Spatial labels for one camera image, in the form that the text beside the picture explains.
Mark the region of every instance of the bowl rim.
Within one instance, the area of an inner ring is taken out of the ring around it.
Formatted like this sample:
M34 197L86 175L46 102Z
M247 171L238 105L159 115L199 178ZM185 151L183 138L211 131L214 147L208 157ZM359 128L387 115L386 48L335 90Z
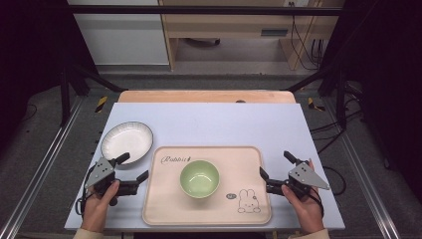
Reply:
M183 186L182 186L182 182L181 182L181 176L182 176L182 173L183 173L183 171L184 171L184 169L188 166L188 165L190 165L192 162L198 162L198 161L204 161L204 162L207 162L207 163L209 163L209 164L211 164L214 168L215 168L215 170L217 171L217 175L218 175L218 182L217 182L217 185L215 186L215 188L214 188L214 190L212 190L212 192L210 192L209 194L207 194L207 195L205 195L205 196L193 196L193 195L191 195L191 194L189 194L187 191L185 191L185 189L183 188ZM209 196L211 196L212 194L214 194L214 192L217 190L217 188L220 186L220 171L218 170L218 168L217 168L217 166L215 166L215 164L214 163L212 163L212 162L210 162L209 160L205 160L205 159L197 159L197 160L193 160L193 161L190 161L189 163L187 163L183 168L182 168L182 170L180 171L180 176L179 176L179 185L180 185L180 188L182 189L182 191L186 194L186 195L188 195L188 196L190 196L190 197L192 197L192 198L196 198L196 199L201 199L201 198L206 198L206 197L209 197Z
M137 159L134 159L134 160L131 160L131 161L125 161L124 163L122 163L122 164L131 164L131 163L134 163L134 162L137 162L137 161L139 161L140 159L142 159L143 157L145 157L147 154L148 154L148 152L152 149L152 146L153 146L153 144L154 144L154 133L152 132L152 130L151 130L151 128L146 124L146 123L144 123L144 122L141 122L141 121L135 121L135 120L131 120L131 121L125 121L125 122L121 122L121 123L119 123L119 124L117 124L117 125L115 125L114 127L112 127L106 134L105 134L105 136L103 137L103 139L102 139L102 145L101 145L101 153L102 153L102 155L103 155L103 157L106 157L105 156L105 153L104 153L104 149L103 149L103 147L104 147L104 143L105 143L105 139L109 136L109 134L111 133L111 132L113 132L116 128L119 128L119 127L121 127L122 125L124 125L124 124L129 124L129 123L136 123L136 124L140 124L140 125L144 125L147 129L148 129L148 131L150 132L150 135L151 135L151 144L149 145L149 148L148 148L148 150L142 155L142 156L140 156L139 158L137 158Z

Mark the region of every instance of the black curtain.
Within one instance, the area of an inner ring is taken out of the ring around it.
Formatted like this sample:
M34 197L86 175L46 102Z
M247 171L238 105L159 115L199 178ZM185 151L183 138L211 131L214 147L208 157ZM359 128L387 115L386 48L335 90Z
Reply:
M359 2L348 0L346 6L363 4ZM341 69L348 81L362 84L362 109L387 162L401 171L422 201L420 6L417 0L380 0L347 46ZM326 49L326 65L357 23L357 18L339 19Z
M24 116L28 100L58 86L64 68L80 95L89 88L72 65L98 73L73 14L47 11L46 4L68 2L16 0L0 7L0 150Z

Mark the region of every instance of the metal rail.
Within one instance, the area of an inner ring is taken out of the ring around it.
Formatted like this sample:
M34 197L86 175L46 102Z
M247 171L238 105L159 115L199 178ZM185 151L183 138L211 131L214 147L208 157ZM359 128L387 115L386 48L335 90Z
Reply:
M325 105L327 106L328 112L333 120L336 120L334 116L334 105L332 101L324 100ZM350 138L347 135L347 132L341 137L344 150L348 154L347 158L350 162L351 168L353 169L356 179L362 189L363 195L366 198L366 201L369 205L369 208L372 210L372 214L378 224L379 230L385 239L399 239L400 234L397 231L397 228L394 225L393 220L390 217L384 203L382 202L381 197L379 196L372 180L369 177L363 163L361 162L357 152L355 151L353 144L350 141Z
M77 14L195 14L195 15L287 15L341 16L356 14L355 9L323 7L255 7L255 6L120 6L69 5L44 6L46 10L71 11Z
M73 105L73 113L68 120L68 123L60 127L55 139L50 145L50 148L47 150L46 155L44 156L43 160L38 166L37 171L32 177L31 182L28 184L27 189L22 195L21 200L15 207L15 210L9 217L9 220L3 225L3 228L0 231L1 239L13 239L18 233L19 228L21 227L26 215L34 203L34 200L56 159L56 156L62 148L62 145L78 115L78 112L81 109L83 102L84 98L76 98L76 101Z

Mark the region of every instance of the white cabinet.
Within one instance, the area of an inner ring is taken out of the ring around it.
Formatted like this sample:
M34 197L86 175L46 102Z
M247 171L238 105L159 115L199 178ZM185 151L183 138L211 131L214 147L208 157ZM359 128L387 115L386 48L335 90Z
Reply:
M155 0L68 0L70 5L157 5ZM96 65L168 65L159 14L75 14Z

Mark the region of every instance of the green bowl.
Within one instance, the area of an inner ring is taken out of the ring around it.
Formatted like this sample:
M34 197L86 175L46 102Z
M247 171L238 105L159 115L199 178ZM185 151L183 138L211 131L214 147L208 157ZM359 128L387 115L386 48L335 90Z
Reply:
M218 187L220 174L209 161L189 162L180 173L180 185L183 191L193 198L205 198Z

